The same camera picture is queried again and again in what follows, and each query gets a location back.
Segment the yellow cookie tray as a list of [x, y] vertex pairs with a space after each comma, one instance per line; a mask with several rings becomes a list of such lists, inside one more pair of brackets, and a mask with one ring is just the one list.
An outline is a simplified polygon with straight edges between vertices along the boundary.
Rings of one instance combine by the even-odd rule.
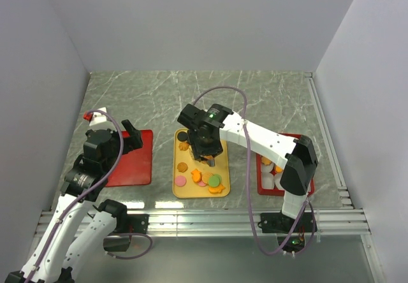
[[[228, 162], [228, 149], [226, 141], [222, 141], [223, 152], [221, 155], [215, 157], [215, 166], [209, 167], [206, 164], [201, 164], [194, 161], [190, 155], [191, 147], [187, 151], [179, 150], [180, 141], [177, 140], [177, 134], [180, 131], [187, 132], [186, 128], [181, 128], [176, 130], [174, 135], [174, 146], [173, 146], [173, 194], [178, 198], [221, 198], [225, 197], [230, 193], [230, 173], [229, 173], [229, 162]], [[180, 162], [185, 162], [188, 165], [188, 170], [184, 173], [178, 172], [177, 165]], [[197, 169], [204, 172], [211, 172], [213, 175], [219, 174], [222, 177], [222, 184], [225, 189], [220, 194], [211, 194], [208, 191], [209, 185], [205, 187], [200, 187], [195, 184], [191, 178], [191, 172]], [[177, 187], [174, 183], [174, 179], [178, 175], [183, 175], [187, 179], [187, 183], [183, 187]]]

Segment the black sandwich cookie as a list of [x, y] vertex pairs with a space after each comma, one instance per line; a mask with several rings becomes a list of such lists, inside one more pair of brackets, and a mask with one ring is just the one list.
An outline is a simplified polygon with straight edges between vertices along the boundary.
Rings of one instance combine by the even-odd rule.
[[177, 134], [177, 140], [180, 142], [186, 142], [188, 140], [188, 135], [185, 131], [180, 131]]

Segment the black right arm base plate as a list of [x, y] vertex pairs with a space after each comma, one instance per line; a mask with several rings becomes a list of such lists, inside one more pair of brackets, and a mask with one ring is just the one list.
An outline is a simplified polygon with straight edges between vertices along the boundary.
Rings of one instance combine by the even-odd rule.
[[[281, 213], [261, 213], [258, 228], [262, 230], [262, 233], [288, 234], [294, 222], [294, 219]], [[311, 233], [312, 231], [316, 232], [317, 226], [313, 223], [312, 214], [305, 212], [300, 217], [293, 232]]]

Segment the beige dotted round cookie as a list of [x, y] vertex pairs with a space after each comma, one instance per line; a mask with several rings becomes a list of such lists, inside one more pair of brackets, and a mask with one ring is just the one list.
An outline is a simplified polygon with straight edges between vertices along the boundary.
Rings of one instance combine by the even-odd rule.
[[204, 172], [201, 175], [201, 181], [204, 182], [205, 184], [208, 184], [210, 178], [213, 176], [211, 172]]

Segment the steel tongs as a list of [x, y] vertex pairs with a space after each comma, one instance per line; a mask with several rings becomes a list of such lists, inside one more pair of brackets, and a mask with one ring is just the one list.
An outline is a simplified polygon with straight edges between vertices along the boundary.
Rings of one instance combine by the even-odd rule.
[[198, 163], [201, 164], [206, 164], [209, 167], [214, 167], [215, 166], [215, 159], [213, 159], [212, 161], [203, 161], [201, 158], [204, 156], [198, 156], [196, 155], [193, 151], [190, 151], [190, 155], [192, 157], [192, 159]]

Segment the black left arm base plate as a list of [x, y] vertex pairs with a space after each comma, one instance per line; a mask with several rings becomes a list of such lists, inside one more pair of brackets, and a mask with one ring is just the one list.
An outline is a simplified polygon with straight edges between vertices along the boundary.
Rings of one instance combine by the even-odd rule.
[[117, 225], [114, 233], [141, 233], [146, 234], [149, 224], [148, 214], [130, 214], [123, 215], [117, 219]]

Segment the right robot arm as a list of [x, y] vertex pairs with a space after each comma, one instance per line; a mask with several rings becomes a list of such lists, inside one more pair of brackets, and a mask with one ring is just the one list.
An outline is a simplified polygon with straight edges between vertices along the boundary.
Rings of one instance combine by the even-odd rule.
[[187, 128], [195, 160], [217, 157], [222, 152], [221, 141], [224, 140], [245, 147], [283, 169], [280, 180], [284, 189], [281, 226], [286, 231], [296, 231], [303, 224], [300, 211], [318, 166], [316, 151], [308, 136], [295, 138], [275, 133], [219, 104], [208, 110], [188, 104], [177, 121]]

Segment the small orange fish cookie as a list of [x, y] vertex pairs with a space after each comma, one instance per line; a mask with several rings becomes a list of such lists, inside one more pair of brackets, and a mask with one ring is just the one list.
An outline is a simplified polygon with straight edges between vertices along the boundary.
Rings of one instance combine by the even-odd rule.
[[201, 182], [201, 180], [202, 180], [201, 171], [199, 171], [199, 170], [197, 170], [197, 169], [194, 169], [194, 170], [191, 172], [191, 178], [192, 178], [192, 180], [193, 180], [193, 182], [194, 182], [195, 184]]

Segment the small flower butter cookie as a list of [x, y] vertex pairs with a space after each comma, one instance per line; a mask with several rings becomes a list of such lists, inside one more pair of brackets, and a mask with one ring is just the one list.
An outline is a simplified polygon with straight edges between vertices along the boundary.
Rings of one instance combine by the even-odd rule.
[[189, 149], [189, 144], [186, 141], [180, 142], [178, 148], [180, 151], [187, 151]]

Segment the green sandwich cookie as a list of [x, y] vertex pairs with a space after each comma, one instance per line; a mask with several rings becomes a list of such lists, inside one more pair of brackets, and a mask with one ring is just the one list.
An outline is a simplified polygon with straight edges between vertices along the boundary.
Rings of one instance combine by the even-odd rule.
[[220, 180], [216, 175], [212, 175], [208, 180], [208, 185], [210, 187], [218, 187], [220, 184]]
[[215, 174], [214, 176], [217, 177], [217, 179], [219, 180], [219, 183], [222, 182], [222, 177], [219, 174]]

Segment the orange fish cookie under stack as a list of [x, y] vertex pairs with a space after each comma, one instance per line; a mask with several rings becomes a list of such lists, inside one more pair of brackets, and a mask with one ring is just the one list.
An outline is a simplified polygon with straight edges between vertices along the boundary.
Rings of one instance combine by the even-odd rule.
[[219, 184], [218, 186], [216, 186], [216, 187], [212, 187], [212, 186], [209, 186], [208, 187], [208, 191], [209, 191], [209, 193], [211, 193], [211, 194], [220, 194], [220, 193], [222, 193], [222, 191], [225, 189], [225, 186], [223, 186], [222, 184]]

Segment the maple leaf cookie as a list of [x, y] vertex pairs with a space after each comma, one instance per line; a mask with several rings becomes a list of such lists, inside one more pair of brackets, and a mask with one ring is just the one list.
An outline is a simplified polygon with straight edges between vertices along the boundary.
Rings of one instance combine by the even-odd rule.
[[267, 158], [264, 157], [264, 156], [261, 156], [261, 162], [262, 162], [264, 165], [271, 165], [271, 163], [272, 163], [271, 160], [267, 159]]

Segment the red box lid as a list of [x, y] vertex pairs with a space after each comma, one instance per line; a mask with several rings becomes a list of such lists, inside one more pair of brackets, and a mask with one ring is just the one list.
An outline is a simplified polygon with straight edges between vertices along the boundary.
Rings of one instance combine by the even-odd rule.
[[149, 185], [152, 181], [153, 132], [141, 130], [143, 147], [123, 155], [106, 187]]

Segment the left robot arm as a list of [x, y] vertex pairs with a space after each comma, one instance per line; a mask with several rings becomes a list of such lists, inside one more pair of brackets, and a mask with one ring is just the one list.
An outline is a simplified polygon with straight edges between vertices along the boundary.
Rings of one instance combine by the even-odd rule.
[[123, 120], [127, 137], [119, 131], [92, 127], [86, 132], [84, 151], [66, 174], [57, 207], [36, 250], [7, 282], [74, 282], [84, 262], [110, 233], [128, 233], [127, 207], [105, 200], [91, 223], [77, 230], [118, 165], [118, 158], [143, 146], [141, 132]]

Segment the red cookie box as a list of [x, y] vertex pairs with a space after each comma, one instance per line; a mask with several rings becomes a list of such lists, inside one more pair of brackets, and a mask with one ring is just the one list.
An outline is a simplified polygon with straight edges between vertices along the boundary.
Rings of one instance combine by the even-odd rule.
[[261, 155], [256, 154], [256, 174], [257, 174], [257, 191], [259, 195], [264, 195], [264, 196], [278, 196], [278, 197], [283, 197], [284, 196], [284, 190], [280, 191], [277, 190], [276, 187], [272, 190], [264, 190], [261, 188], [261, 162], [260, 162], [260, 157]]

